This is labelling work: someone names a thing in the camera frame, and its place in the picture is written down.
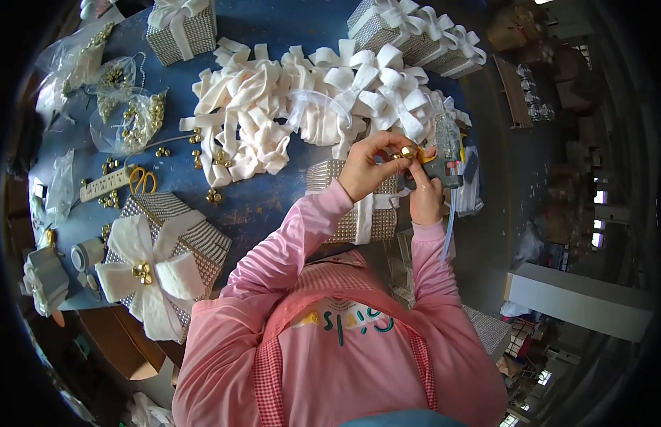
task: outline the blue table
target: blue table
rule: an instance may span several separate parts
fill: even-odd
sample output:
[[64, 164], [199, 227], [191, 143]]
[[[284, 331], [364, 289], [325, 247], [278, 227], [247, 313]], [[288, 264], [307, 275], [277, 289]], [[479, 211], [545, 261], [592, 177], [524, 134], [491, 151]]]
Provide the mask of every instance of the blue table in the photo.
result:
[[[347, 18], [357, 6], [357, 0], [225, 0], [216, 2], [217, 38], [228, 37], [253, 47], [267, 43], [269, 57], [280, 59], [288, 48], [300, 44], [305, 55], [318, 47], [331, 47], [337, 52], [338, 39], [347, 38]], [[107, 41], [103, 62], [120, 56], [134, 56], [139, 51], [147, 54], [145, 88], [157, 93], [168, 88], [164, 126], [155, 141], [176, 137], [179, 119], [191, 117], [197, 98], [191, 84], [198, 81], [198, 73], [206, 68], [218, 69], [215, 56], [204, 53], [189, 62], [162, 66], [145, 40], [149, 10], [140, 12], [115, 26]], [[140, 64], [141, 56], [136, 57]], [[429, 87], [441, 89], [452, 96], [456, 107], [465, 111], [463, 93], [457, 81], [429, 73]], [[136, 84], [140, 84], [140, 73]], [[78, 90], [69, 101], [68, 112], [76, 120], [73, 125], [59, 117], [45, 132], [38, 152], [36, 165], [30, 171], [30, 182], [38, 177], [50, 183], [53, 161], [70, 148], [76, 148], [73, 166], [75, 190], [80, 181], [100, 178], [101, 166], [107, 155], [98, 153], [90, 137], [88, 120], [95, 112], [96, 99]], [[474, 144], [474, 129], [467, 144]], [[288, 209], [304, 194], [304, 171], [319, 161], [330, 158], [329, 148], [311, 146], [292, 134], [288, 146], [289, 164], [278, 175], [258, 174], [252, 179], [232, 183], [220, 189], [224, 200], [218, 207], [205, 199], [209, 186], [202, 171], [194, 169], [191, 151], [198, 146], [186, 139], [164, 145], [171, 149], [171, 157], [156, 158], [155, 148], [132, 157], [130, 162], [153, 170], [157, 176], [158, 191], [172, 191], [193, 209], [206, 215], [208, 221], [232, 238], [224, 270], [215, 286], [226, 284], [228, 274], [236, 263], [257, 243], [279, 227]], [[122, 200], [129, 194], [128, 187], [119, 190]], [[69, 260], [72, 245], [100, 236], [101, 227], [119, 217], [116, 209], [104, 209], [98, 203], [78, 203], [71, 210], [67, 221], [56, 230], [58, 250], [67, 254], [62, 264], [70, 276], [69, 295], [61, 304], [61, 310], [81, 310], [111, 305], [103, 298], [96, 301], [94, 295], [76, 280], [78, 271]]]

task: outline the hand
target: hand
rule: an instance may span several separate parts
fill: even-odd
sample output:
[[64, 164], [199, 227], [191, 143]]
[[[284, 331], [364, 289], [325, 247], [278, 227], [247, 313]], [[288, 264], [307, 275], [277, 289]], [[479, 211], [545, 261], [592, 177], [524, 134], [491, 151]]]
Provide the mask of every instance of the hand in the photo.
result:
[[398, 158], [378, 165], [375, 155], [379, 150], [389, 146], [393, 151], [398, 152], [402, 147], [411, 144], [413, 142], [403, 135], [381, 131], [352, 145], [347, 162], [338, 178], [350, 199], [354, 203], [363, 199], [377, 190], [377, 187], [391, 175], [411, 164], [411, 160]]
[[[426, 149], [425, 157], [434, 156], [435, 151], [434, 147]], [[439, 178], [428, 178], [417, 160], [411, 163], [409, 170], [416, 181], [416, 189], [410, 194], [411, 220], [420, 226], [435, 224], [442, 219], [442, 183]]]

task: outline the pink long-sleeve shirt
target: pink long-sleeve shirt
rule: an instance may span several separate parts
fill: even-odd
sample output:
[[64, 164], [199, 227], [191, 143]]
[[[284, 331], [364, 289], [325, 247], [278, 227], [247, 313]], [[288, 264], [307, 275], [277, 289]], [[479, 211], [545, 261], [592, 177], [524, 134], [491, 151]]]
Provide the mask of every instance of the pink long-sleeve shirt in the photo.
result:
[[[220, 298], [195, 304], [172, 402], [178, 426], [260, 425], [252, 364], [267, 317], [307, 257], [352, 207], [336, 181], [298, 200], [283, 225], [238, 262]], [[505, 414], [505, 386], [462, 309], [451, 266], [440, 264], [444, 240], [442, 221], [414, 224], [416, 303], [405, 315], [418, 324], [430, 349], [439, 412], [470, 427], [497, 426]], [[342, 311], [348, 304], [349, 314]], [[332, 316], [324, 317], [326, 310]], [[344, 318], [335, 321], [336, 312]], [[321, 300], [290, 322], [278, 340], [290, 426], [336, 426], [427, 408], [405, 329], [366, 305]]]

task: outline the person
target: person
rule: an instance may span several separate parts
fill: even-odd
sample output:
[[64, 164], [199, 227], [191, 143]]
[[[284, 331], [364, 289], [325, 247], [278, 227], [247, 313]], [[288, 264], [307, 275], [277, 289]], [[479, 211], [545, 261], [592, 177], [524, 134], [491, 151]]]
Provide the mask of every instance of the person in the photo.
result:
[[[355, 143], [339, 179], [296, 201], [220, 297], [195, 304], [172, 402], [178, 426], [498, 426], [504, 382], [440, 262], [442, 185], [417, 160], [375, 161], [411, 144], [389, 132]], [[356, 250], [305, 264], [403, 168], [417, 184], [411, 311]]]

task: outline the power strip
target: power strip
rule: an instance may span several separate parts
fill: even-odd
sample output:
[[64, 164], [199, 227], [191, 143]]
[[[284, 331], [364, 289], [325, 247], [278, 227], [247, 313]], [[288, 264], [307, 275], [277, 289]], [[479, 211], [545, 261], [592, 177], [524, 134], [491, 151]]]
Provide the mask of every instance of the power strip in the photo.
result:
[[124, 185], [129, 185], [129, 175], [136, 168], [136, 165], [128, 165], [119, 170], [110, 172], [98, 178], [90, 184], [81, 187], [79, 197], [81, 201], [89, 201], [109, 193], [112, 190], [120, 189]]

